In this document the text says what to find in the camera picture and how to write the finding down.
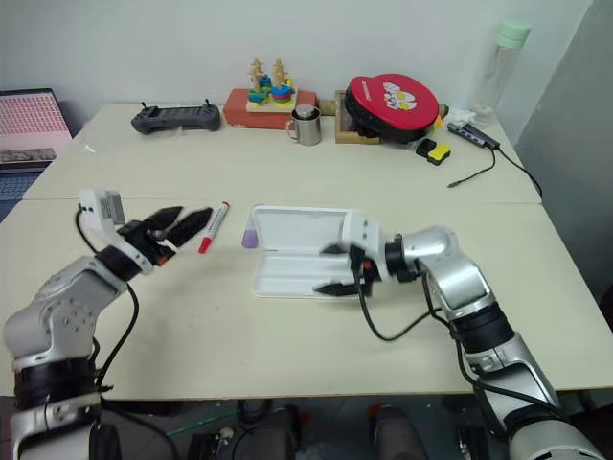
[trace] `water bottle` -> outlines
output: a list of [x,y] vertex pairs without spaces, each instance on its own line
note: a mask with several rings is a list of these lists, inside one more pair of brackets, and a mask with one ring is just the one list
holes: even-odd
[[505,19],[502,22],[495,40],[496,47],[470,107],[476,114],[473,124],[477,127],[487,127],[493,120],[494,108],[500,101],[531,28],[529,23],[520,19]]

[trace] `open container lid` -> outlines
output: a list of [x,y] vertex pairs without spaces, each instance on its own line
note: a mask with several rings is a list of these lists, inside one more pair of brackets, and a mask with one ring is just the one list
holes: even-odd
[[352,283],[347,254],[320,255],[336,242],[348,209],[256,206],[253,218],[262,253],[253,291],[262,297],[334,299],[313,288]]

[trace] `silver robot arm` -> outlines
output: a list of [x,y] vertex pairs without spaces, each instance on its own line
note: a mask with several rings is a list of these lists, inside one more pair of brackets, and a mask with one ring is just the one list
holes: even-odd
[[[407,282],[426,277],[432,297],[440,304],[452,336],[462,345],[464,359],[476,375],[475,395],[489,429],[510,438],[511,460],[550,455],[554,459],[588,456],[604,460],[555,412],[483,389],[482,384],[490,385],[560,408],[554,388],[521,335],[511,328],[477,264],[460,251],[450,229],[435,226],[388,241],[374,220],[351,212],[341,227],[336,249],[350,254],[352,269],[361,269],[366,280],[397,277]],[[375,275],[367,272],[365,261],[375,263]]]
[[82,221],[108,246],[49,278],[32,303],[4,326],[14,358],[13,460],[86,460],[91,452],[99,459],[118,445],[114,427],[100,423],[96,321],[130,279],[164,264],[174,248],[204,228],[212,212],[206,208],[175,223],[181,210],[165,208],[116,230],[124,224],[119,194],[79,192]]

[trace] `game controller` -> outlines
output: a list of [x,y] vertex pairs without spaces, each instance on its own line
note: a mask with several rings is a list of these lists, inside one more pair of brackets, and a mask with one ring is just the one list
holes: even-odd
[[206,102],[199,107],[160,108],[157,105],[147,107],[145,103],[132,119],[132,126],[142,134],[173,127],[209,129],[215,131],[221,125],[219,109]]

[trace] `beige table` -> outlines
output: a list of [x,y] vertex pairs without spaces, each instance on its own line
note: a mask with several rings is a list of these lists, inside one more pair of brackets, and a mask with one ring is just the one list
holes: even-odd
[[[229,128],[137,133],[130,119],[138,104],[111,104],[27,192],[27,199],[70,198],[83,187],[119,190],[132,198],[249,197],[270,203],[281,196],[302,204],[376,209],[412,203],[539,203],[526,175],[499,156],[496,168],[455,189],[450,182],[488,166],[488,150],[437,130],[431,137],[452,148],[433,166],[406,147],[337,145],[333,118],[322,119],[323,141],[294,144],[280,130]],[[499,125],[488,133],[517,157]]]
[[[206,256],[198,241],[134,287],[142,309],[108,375],[112,398],[189,399],[468,391],[446,331],[426,320],[396,343],[369,331],[355,301],[256,298],[258,250],[240,246],[252,201],[234,206]],[[269,204],[298,203],[279,196]],[[348,201],[331,196],[329,206]],[[126,199],[129,218],[216,199]],[[368,202],[390,233],[433,223],[458,234],[483,269],[511,324],[556,389],[613,385],[613,335],[539,205],[402,208]],[[22,201],[0,226],[0,321],[32,300],[45,279],[86,254],[73,226],[74,199]],[[370,302],[385,333],[425,310],[420,284],[375,286]],[[128,296],[105,310],[96,336],[101,358],[131,315]],[[12,391],[11,362],[0,351],[0,393]]]

